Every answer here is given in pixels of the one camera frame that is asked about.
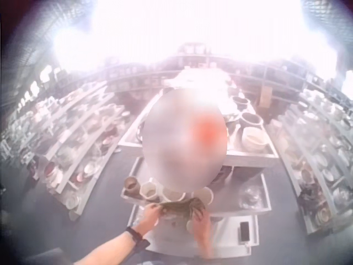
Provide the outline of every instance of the ceiling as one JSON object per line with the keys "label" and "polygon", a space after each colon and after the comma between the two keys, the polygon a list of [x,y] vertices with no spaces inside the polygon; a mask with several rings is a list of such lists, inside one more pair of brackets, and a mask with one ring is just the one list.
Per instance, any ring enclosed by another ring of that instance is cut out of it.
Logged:
{"label": "ceiling", "polygon": [[[1,111],[13,110],[34,78],[57,31],[91,14],[95,0],[12,0],[2,4]],[[353,5],[347,0],[302,0],[307,19],[353,54]]]}

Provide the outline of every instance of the ceramic bowl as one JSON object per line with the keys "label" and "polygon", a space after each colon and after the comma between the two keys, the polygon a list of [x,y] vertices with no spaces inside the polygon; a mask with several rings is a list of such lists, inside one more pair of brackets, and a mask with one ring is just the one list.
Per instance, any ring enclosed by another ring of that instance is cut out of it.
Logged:
{"label": "ceramic bowl", "polygon": [[242,144],[248,151],[262,151],[268,144],[267,133],[256,127],[246,127],[242,135]]}
{"label": "ceramic bowl", "polygon": [[213,202],[214,195],[210,188],[205,187],[192,192],[191,196],[199,198],[204,203],[204,205],[207,206]]}
{"label": "ceramic bowl", "polygon": [[135,177],[127,177],[125,180],[124,180],[124,187],[126,189],[126,191],[130,194],[134,194],[134,195],[137,195],[140,193],[140,184],[137,180],[137,178]]}
{"label": "ceramic bowl", "polygon": [[335,181],[333,174],[326,168],[322,170],[322,175],[324,176],[325,181],[329,184],[332,184]]}
{"label": "ceramic bowl", "polygon": [[232,101],[238,106],[238,109],[242,112],[246,110],[250,104],[250,100],[247,98],[241,98],[238,96],[233,96]]}
{"label": "ceramic bowl", "polygon": [[146,182],[140,187],[140,195],[145,200],[154,200],[157,198],[157,186],[152,182]]}
{"label": "ceramic bowl", "polygon": [[186,193],[182,192],[174,192],[164,187],[162,189],[162,196],[166,202],[179,202],[185,198],[185,194]]}
{"label": "ceramic bowl", "polygon": [[264,124],[264,120],[260,116],[249,112],[241,112],[239,115],[239,122],[242,128],[246,128],[246,127],[261,128],[261,126]]}

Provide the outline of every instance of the dark floor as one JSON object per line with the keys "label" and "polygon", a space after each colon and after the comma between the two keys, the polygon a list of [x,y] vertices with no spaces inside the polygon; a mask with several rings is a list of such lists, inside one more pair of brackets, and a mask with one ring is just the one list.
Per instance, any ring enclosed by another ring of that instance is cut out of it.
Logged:
{"label": "dark floor", "polygon": [[[135,157],[127,152],[113,154],[77,222],[69,220],[66,208],[41,183],[33,188],[24,170],[2,165],[2,183],[7,188],[2,209],[13,213],[17,227],[13,240],[18,254],[27,256],[60,247],[76,261],[122,233],[132,205],[120,198],[120,192],[134,161]],[[225,259],[218,264],[352,264],[347,258],[353,255],[353,227],[326,237],[308,238],[282,164],[264,173],[272,211],[259,216],[260,245],[253,247],[250,257]],[[22,197],[25,186],[28,191]],[[136,256],[133,261],[140,262],[151,255],[166,264],[175,261],[173,257],[151,253]]]}

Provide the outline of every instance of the phone screen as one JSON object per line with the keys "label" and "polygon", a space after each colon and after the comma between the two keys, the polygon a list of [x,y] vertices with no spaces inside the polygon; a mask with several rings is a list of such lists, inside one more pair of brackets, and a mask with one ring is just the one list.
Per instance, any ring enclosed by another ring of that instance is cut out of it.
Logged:
{"label": "phone screen", "polygon": [[249,222],[240,223],[240,240],[242,242],[250,241]]}

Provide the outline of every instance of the bright light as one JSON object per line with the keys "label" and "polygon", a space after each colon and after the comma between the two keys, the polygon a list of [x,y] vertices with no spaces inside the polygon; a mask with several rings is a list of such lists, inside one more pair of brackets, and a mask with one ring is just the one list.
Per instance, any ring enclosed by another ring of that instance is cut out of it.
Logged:
{"label": "bright light", "polygon": [[200,42],[240,61],[299,55],[325,80],[335,75],[336,52],[308,31],[300,0],[99,0],[92,25],[91,36],[76,30],[58,36],[65,69],[91,69],[106,56],[157,62],[183,43]]}
{"label": "bright light", "polygon": [[54,48],[61,68],[67,72],[89,71],[101,61],[100,47],[95,40],[79,30],[65,29],[55,37]]}
{"label": "bright light", "polygon": [[48,82],[50,80],[49,74],[51,73],[52,68],[50,65],[47,65],[41,72],[40,72],[40,81],[43,83]]}
{"label": "bright light", "polygon": [[38,94],[39,94],[39,87],[38,87],[36,81],[34,81],[34,82],[31,84],[30,90],[31,90],[31,92],[32,92],[33,97],[37,97],[37,96],[38,96]]}

